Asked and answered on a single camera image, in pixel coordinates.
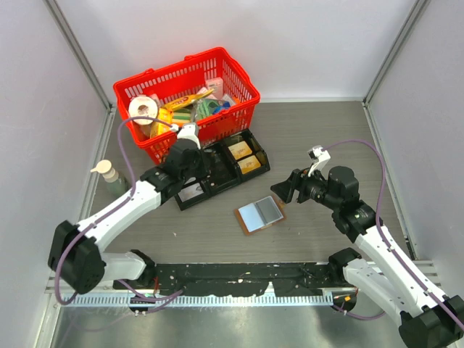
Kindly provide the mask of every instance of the black tray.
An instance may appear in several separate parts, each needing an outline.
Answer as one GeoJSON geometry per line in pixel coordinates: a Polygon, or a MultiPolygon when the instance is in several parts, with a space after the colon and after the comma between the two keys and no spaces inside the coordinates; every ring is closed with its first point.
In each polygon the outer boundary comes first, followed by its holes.
{"type": "Polygon", "coordinates": [[[204,149],[207,159],[210,161],[211,173],[206,178],[189,181],[183,186],[183,190],[189,186],[199,184],[203,193],[196,195],[191,199],[183,201],[179,195],[175,195],[175,200],[181,210],[185,210],[195,204],[203,202],[225,190],[231,189],[245,181],[255,178],[270,170],[268,156],[264,149],[257,142],[253,133],[249,129],[245,129],[240,133],[234,134],[220,140],[213,145],[209,145],[204,149]],[[243,160],[248,156],[256,156],[260,161],[261,167],[252,170],[246,174],[242,174],[238,161],[233,157],[228,147],[238,142],[246,141],[252,153],[239,159],[243,160]]]}

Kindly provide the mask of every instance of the red basket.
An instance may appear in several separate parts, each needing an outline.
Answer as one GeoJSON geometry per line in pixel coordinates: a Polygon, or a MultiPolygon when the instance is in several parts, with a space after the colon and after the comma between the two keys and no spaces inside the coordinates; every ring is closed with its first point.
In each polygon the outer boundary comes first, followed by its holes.
{"type": "MultiPolygon", "coordinates": [[[[199,140],[202,146],[206,146],[248,128],[252,122],[254,106],[260,101],[260,93],[250,82],[245,70],[222,47],[187,56],[182,62],[158,70],[148,69],[116,82],[113,89],[117,97],[117,108],[123,120],[127,120],[129,104],[139,94],[156,94],[166,104],[182,96],[195,94],[204,86],[205,80],[216,77],[223,79],[224,93],[239,99],[240,103],[197,123],[199,140]]],[[[174,132],[148,138],[136,123],[130,122],[127,125],[137,146],[145,150],[156,164],[161,162],[163,155],[177,139],[174,132]]]]}

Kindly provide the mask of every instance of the metal floor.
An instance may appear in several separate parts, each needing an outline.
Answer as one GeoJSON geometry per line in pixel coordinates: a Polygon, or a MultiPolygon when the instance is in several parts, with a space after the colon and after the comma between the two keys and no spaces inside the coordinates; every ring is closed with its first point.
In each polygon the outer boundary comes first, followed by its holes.
{"type": "MultiPolygon", "coordinates": [[[[106,158],[127,173],[116,140],[115,124],[106,158]]],[[[109,252],[139,249],[156,262],[309,262],[326,261],[334,252],[352,246],[334,226],[331,212],[314,202],[285,207],[287,219],[253,236],[245,236],[233,210],[271,194],[270,186],[284,181],[295,168],[310,163],[307,150],[348,138],[369,141],[372,135],[358,101],[277,103],[257,105],[251,131],[265,149],[270,172],[181,212],[174,199],[136,221],[109,246],[109,252]]],[[[126,151],[136,175],[153,166],[145,151],[123,132],[126,151]]],[[[361,144],[331,150],[329,166],[345,165],[355,171],[361,198],[375,207],[381,169],[372,151],[361,144]]],[[[112,197],[100,179],[93,212],[112,197]]],[[[398,244],[406,250],[396,212],[386,190],[381,217],[398,244]]]]}
{"type": "MultiPolygon", "coordinates": [[[[362,296],[357,314],[378,314],[362,296]]],[[[398,329],[387,316],[358,321],[329,307],[248,307],[170,309],[122,319],[123,308],[63,308],[51,348],[402,348],[398,329]]]]}

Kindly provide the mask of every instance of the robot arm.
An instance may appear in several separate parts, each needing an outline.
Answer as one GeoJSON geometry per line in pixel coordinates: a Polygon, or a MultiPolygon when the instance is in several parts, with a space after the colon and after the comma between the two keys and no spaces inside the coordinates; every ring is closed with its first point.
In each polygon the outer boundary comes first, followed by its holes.
{"type": "Polygon", "coordinates": [[[154,275],[154,262],[149,257],[138,250],[125,254],[104,251],[134,221],[175,196],[189,178],[202,178],[207,174],[207,163],[198,139],[198,126],[194,123],[184,125],[166,160],[140,177],[132,189],[133,194],[128,191],[102,211],[76,225],[65,221],[57,226],[49,267],[56,270],[67,245],[84,228],[95,223],[95,227],[67,256],[61,277],[79,294],[91,291],[100,281],[128,279],[147,285],[154,275]],[[115,211],[126,199],[130,201],[115,211]],[[96,223],[104,216],[101,223],[96,223]]]}
{"type": "Polygon", "coordinates": [[[445,311],[429,296],[439,298],[456,316],[464,319],[464,301],[447,295],[419,271],[392,238],[381,221],[381,230],[388,245],[376,226],[376,212],[360,200],[359,182],[347,167],[333,167],[326,180],[320,170],[330,160],[321,146],[309,150],[312,166],[294,170],[290,177],[271,190],[285,203],[299,191],[298,203],[312,199],[333,210],[332,218],[337,229],[363,250],[383,275],[375,272],[359,253],[348,248],[329,258],[338,276],[362,289],[399,326],[399,333],[408,347],[443,347],[460,339],[463,332],[445,311]],[[415,277],[427,284],[426,291],[406,271],[393,251],[415,277]]]}

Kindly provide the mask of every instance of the purple cable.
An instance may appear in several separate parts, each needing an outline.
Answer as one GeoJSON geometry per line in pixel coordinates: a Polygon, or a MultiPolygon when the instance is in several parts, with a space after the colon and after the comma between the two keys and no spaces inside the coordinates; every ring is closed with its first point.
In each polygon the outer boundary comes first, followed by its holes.
{"type": "MultiPolygon", "coordinates": [[[[374,151],[376,153],[376,155],[377,155],[378,161],[380,162],[380,165],[382,167],[382,184],[380,186],[380,191],[378,193],[378,198],[377,198],[376,226],[377,226],[377,230],[378,230],[380,236],[384,240],[384,243],[387,245],[388,248],[390,248],[392,245],[390,244],[389,240],[385,237],[385,234],[382,231],[382,227],[380,225],[380,209],[381,209],[382,199],[384,197],[384,189],[385,189],[385,162],[384,162],[384,159],[382,158],[380,153],[377,151],[377,149],[374,147],[374,145],[372,145],[368,141],[362,140],[362,139],[349,139],[349,140],[337,141],[335,144],[332,144],[330,146],[325,147],[324,150],[329,150],[332,147],[335,147],[335,146],[340,145],[340,144],[345,144],[345,143],[361,143],[361,144],[364,144],[367,147],[369,147],[372,151],[374,151]]],[[[419,277],[417,277],[416,274],[414,274],[413,270],[401,258],[399,253],[395,249],[391,250],[391,253],[397,258],[398,262],[410,274],[410,276],[413,277],[415,282],[422,288],[422,290],[428,291],[427,285],[425,285],[425,283],[422,282],[422,280],[419,279],[419,277]]],[[[428,292],[428,295],[451,317],[451,319],[453,319],[453,321],[456,323],[456,325],[458,325],[460,327],[460,329],[462,331],[464,331],[464,324],[459,320],[459,318],[456,317],[456,315],[453,312],[451,312],[451,310],[447,306],[445,306],[444,303],[435,294],[433,294],[431,292],[428,292]]]]}
{"type": "Polygon", "coordinates": [[[375,319],[382,318],[386,314],[385,312],[382,312],[380,314],[374,315],[373,317],[363,317],[362,315],[358,315],[358,314],[354,314],[354,313],[350,313],[350,312],[345,313],[345,311],[343,309],[343,305],[344,305],[344,302],[341,305],[341,307],[336,306],[336,305],[333,305],[332,307],[335,308],[336,310],[338,310],[340,313],[344,313],[344,314],[348,315],[349,317],[354,318],[354,319],[358,319],[358,320],[364,320],[364,321],[375,320],[375,319]]]}
{"type": "MultiPolygon", "coordinates": [[[[160,310],[163,310],[168,304],[170,304],[172,301],[175,300],[175,298],[177,296],[179,296],[180,294],[182,294],[182,291],[179,290],[177,292],[175,292],[174,294],[171,294],[169,296],[166,296],[164,298],[162,298],[162,300],[166,300],[167,301],[163,304],[160,304],[158,307],[155,307],[155,308],[152,308],[150,310],[147,310],[145,312],[145,314],[150,314],[150,313],[155,313],[155,312],[159,312],[160,310]]],[[[132,316],[133,313],[127,313],[127,314],[124,314],[124,315],[121,315],[118,319],[115,319],[114,321],[112,321],[111,323],[105,325],[105,326],[102,326],[101,328],[83,328],[82,326],[80,326],[79,324],[77,324],[76,322],[72,323],[73,326],[75,326],[78,330],[82,330],[82,331],[86,331],[86,332],[100,332],[100,331],[105,331],[106,329],[108,329],[110,326],[118,323],[119,321],[121,321],[122,319],[126,319],[127,317],[130,317],[132,316]]]]}
{"type": "Polygon", "coordinates": [[[141,294],[140,292],[138,292],[137,290],[135,290],[132,286],[130,286],[129,284],[127,284],[123,279],[119,279],[118,280],[122,285],[124,285],[126,288],[128,288],[129,291],[132,291],[137,297],[139,297],[140,299],[142,299],[144,302],[152,302],[152,303],[155,303],[155,302],[162,302],[162,301],[166,301],[167,299],[172,299],[172,298],[176,298],[177,296],[179,296],[181,293],[182,293],[182,290],[179,290],[177,292],[175,292],[174,294],[171,294],[169,296],[165,296],[165,297],[154,297],[154,298],[151,298],[151,297],[145,297],[145,295],[141,294]]]}
{"type": "Polygon", "coordinates": [[[153,120],[155,122],[159,122],[159,123],[162,123],[163,125],[166,125],[167,127],[171,127],[171,125],[169,123],[166,123],[164,121],[161,121],[161,120],[158,120],[156,118],[151,118],[151,117],[145,117],[145,116],[137,116],[137,117],[131,117],[131,118],[128,118],[127,120],[124,120],[121,122],[121,124],[119,125],[119,127],[117,128],[117,142],[119,143],[119,147],[120,147],[120,150],[121,150],[121,154],[123,154],[123,158],[124,158],[124,161],[125,161],[125,164],[127,165],[128,167],[128,170],[129,170],[129,175],[130,175],[130,182],[132,184],[132,188],[130,189],[130,196],[127,197],[126,199],[124,199],[124,201],[122,201],[121,203],[119,203],[116,207],[114,207],[113,209],[111,209],[109,212],[107,212],[106,214],[102,215],[101,217],[99,217],[98,219],[95,220],[94,223],[91,223],[89,226],[87,226],[86,228],[84,228],[65,248],[65,250],[63,251],[61,257],[59,258],[59,261],[58,261],[58,265],[57,265],[57,270],[55,271],[55,279],[54,279],[54,292],[55,292],[55,297],[57,298],[57,301],[58,303],[60,303],[61,305],[63,306],[66,306],[68,305],[69,303],[71,303],[75,297],[78,295],[77,292],[75,292],[67,301],[63,300],[63,298],[61,297],[61,293],[59,291],[59,280],[61,278],[61,271],[62,271],[62,268],[63,268],[63,263],[65,263],[65,260],[66,260],[66,257],[68,256],[68,254],[70,253],[71,249],[76,245],[76,243],[79,241],[79,239],[81,239],[87,232],[89,232],[91,230],[91,228],[95,227],[96,225],[98,225],[101,221],[103,221],[104,219],[108,218],[111,214],[114,214],[115,212],[117,212],[119,209],[121,209],[122,207],[124,207],[124,205],[126,205],[130,200],[131,198],[133,197],[133,195],[135,194],[136,192],[136,176],[134,175],[133,173],[133,169],[132,169],[132,166],[131,166],[131,162],[129,162],[129,158],[128,158],[128,155],[125,153],[125,150],[124,150],[124,146],[123,146],[123,141],[121,139],[121,130],[123,129],[123,126],[130,122],[130,121],[133,121],[133,120],[153,120]]]}
{"type": "Polygon", "coordinates": [[[65,346],[65,343],[66,343],[66,341],[67,341],[67,337],[70,335],[71,329],[72,329],[73,326],[74,326],[74,322],[75,322],[77,319],[78,319],[78,314],[76,314],[76,315],[74,315],[74,317],[72,317],[71,322],[70,322],[70,324],[67,326],[67,329],[66,329],[65,333],[63,334],[60,343],[57,345],[58,348],[63,348],[63,347],[65,346]]]}

